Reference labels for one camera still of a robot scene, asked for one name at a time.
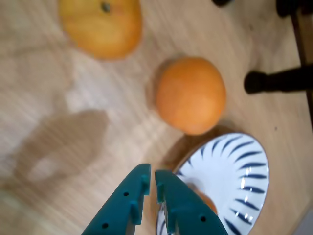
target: table surface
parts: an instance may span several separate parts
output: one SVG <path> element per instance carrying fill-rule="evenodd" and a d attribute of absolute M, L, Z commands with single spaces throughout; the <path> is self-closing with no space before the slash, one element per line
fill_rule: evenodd
<path fill-rule="evenodd" d="M 252 69 L 300 65 L 291 20 L 272 0 L 142 1 L 144 35 L 125 60 L 97 61 L 62 33 L 56 0 L 0 1 L 0 234 L 80 234 L 139 163 L 174 169 L 202 140 L 245 132 L 264 146 L 270 185 L 252 235 L 289 235 L 313 199 L 305 93 L 248 96 Z M 219 126 L 184 136 L 157 115 L 158 68 L 180 55 L 220 70 Z M 155 234 L 154 184 L 136 234 Z"/>

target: fruit stem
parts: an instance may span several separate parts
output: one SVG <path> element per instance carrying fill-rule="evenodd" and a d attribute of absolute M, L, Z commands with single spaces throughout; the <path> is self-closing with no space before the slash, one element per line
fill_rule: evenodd
<path fill-rule="evenodd" d="M 101 3 L 101 8 L 105 13 L 110 13 L 110 4 L 107 2 Z"/>

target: orange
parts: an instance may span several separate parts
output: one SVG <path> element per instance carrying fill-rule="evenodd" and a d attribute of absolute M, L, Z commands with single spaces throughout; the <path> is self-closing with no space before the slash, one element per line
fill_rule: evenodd
<path fill-rule="evenodd" d="M 59 0 L 59 14 L 74 43 L 96 58 L 123 58 L 141 38 L 139 0 Z"/>
<path fill-rule="evenodd" d="M 225 101 L 219 71 L 198 57 L 184 57 L 172 63 L 163 73 L 156 93 L 160 116 L 189 135 L 200 135 L 214 127 Z"/>
<path fill-rule="evenodd" d="M 204 193 L 200 192 L 199 190 L 195 190 L 195 193 L 209 206 L 209 208 L 211 208 L 211 210 L 216 215 L 218 215 L 216 206 L 215 206 L 214 202 L 209 197 L 207 197 Z"/>

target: white bowl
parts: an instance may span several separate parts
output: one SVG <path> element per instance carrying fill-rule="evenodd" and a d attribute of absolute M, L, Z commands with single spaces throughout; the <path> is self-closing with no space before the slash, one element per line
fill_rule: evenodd
<path fill-rule="evenodd" d="M 196 150 L 176 175 L 211 198 L 229 235 L 249 234 L 269 184 L 268 159 L 256 139 L 242 133 L 217 137 Z M 156 234 L 167 235 L 163 206 Z"/>

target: black object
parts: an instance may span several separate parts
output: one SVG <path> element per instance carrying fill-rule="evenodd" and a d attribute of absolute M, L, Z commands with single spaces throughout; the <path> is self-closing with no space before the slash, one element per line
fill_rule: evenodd
<path fill-rule="evenodd" d="M 313 64 L 274 74 L 250 72 L 245 78 L 245 90 L 248 94 L 313 90 Z"/>
<path fill-rule="evenodd" d="M 225 6 L 232 0 L 212 0 L 217 6 Z M 301 8 L 303 14 L 313 13 L 313 0 L 276 0 L 276 9 L 280 17 L 296 13 Z"/>
<path fill-rule="evenodd" d="M 229 2 L 231 2 L 232 0 L 212 0 L 214 2 L 215 5 L 217 6 L 225 6 L 226 4 L 228 4 Z"/>

